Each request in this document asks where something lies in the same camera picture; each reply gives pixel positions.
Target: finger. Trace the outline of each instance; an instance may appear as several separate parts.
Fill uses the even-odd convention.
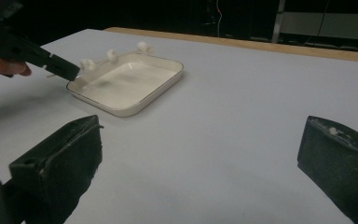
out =
[[[24,77],[28,77],[32,74],[31,68],[28,67],[28,65],[25,65],[26,69],[25,71],[23,71],[22,73],[19,73],[20,75],[24,76]]]
[[[0,58],[0,74],[19,74],[27,70],[27,65],[21,62],[10,62]]]

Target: white tray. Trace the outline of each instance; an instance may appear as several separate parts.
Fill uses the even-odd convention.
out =
[[[76,98],[118,117],[132,116],[172,86],[183,65],[158,57],[130,53],[115,63],[77,77],[66,85]]]

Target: white table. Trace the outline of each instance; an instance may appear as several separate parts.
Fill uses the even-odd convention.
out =
[[[0,180],[65,123],[98,115],[103,162],[66,223],[351,221],[297,168],[309,115],[358,131],[358,62],[85,30],[44,46],[99,60],[145,41],[182,62],[182,79],[139,114],[114,117],[60,77],[0,77]]]

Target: wooden table edge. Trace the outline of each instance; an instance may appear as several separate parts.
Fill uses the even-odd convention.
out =
[[[145,35],[169,39],[178,39],[178,40],[187,40],[201,43],[210,43],[216,45],[231,46],[244,49],[259,49],[259,50],[268,50],[280,53],[288,54],[297,54],[297,55],[307,55],[313,57],[321,58],[331,58],[339,59],[346,61],[355,61],[358,62],[358,52],[346,51],[346,50],[336,50],[336,49],[317,49],[309,47],[300,47],[300,46],[290,46],[290,45],[281,45],[281,44],[272,44],[264,42],[255,42],[247,40],[237,40],[237,39],[227,39],[211,36],[202,36],[202,35],[184,35],[176,33],[167,33],[167,32],[158,32],[158,31],[149,31],[149,30],[139,30],[123,27],[109,27],[104,29],[107,32],[115,32],[128,35]]]

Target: tray rim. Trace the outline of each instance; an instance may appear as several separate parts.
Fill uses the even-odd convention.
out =
[[[143,110],[146,106],[148,106],[151,102],[153,102],[155,99],[157,99],[163,92],[165,92],[167,89],[169,89],[174,83],[176,83],[182,76],[183,74],[183,71],[185,69],[185,66],[181,63],[181,62],[178,62],[178,61],[174,61],[174,60],[169,60],[169,59],[166,59],[166,58],[161,58],[161,57],[157,57],[157,56],[153,56],[153,55],[144,55],[142,53],[127,53],[127,54],[122,54],[122,55],[119,55],[118,57],[125,57],[125,56],[131,56],[131,55],[137,55],[137,56],[141,56],[141,57],[152,57],[152,58],[155,58],[155,59],[158,59],[158,60],[164,60],[164,61],[169,61],[169,62],[173,62],[173,63],[177,63],[179,64],[180,66],[180,69],[178,72],[176,72],[172,77],[170,77],[168,80],[166,80],[164,83],[162,83],[161,85],[159,85],[157,88],[155,88],[153,91],[151,91],[149,94],[147,94],[145,97],[142,98],[142,100],[140,100],[139,102],[133,104],[133,105],[129,105],[127,107],[124,107],[124,108],[113,108],[113,107],[110,107],[110,106],[107,106],[107,105],[104,105],[98,101],[95,101],[93,99],[90,99],[89,97],[86,97],[76,91],[73,91],[69,88],[69,85],[71,83],[74,83],[75,81],[69,81],[67,84],[66,84],[66,89],[72,94],[75,96],[75,98],[85,102],[85,103],[88,103],[90,105],[93,105],[95,107],[98,107],[100,108],[101,110],[103,111],[106,111],[110,114],[113,114],[115,116],[118,116],[118,117],[129,117],[129,116],[132,116],[134,114],[137,114],[138,112],[140,112],[141,110]]]

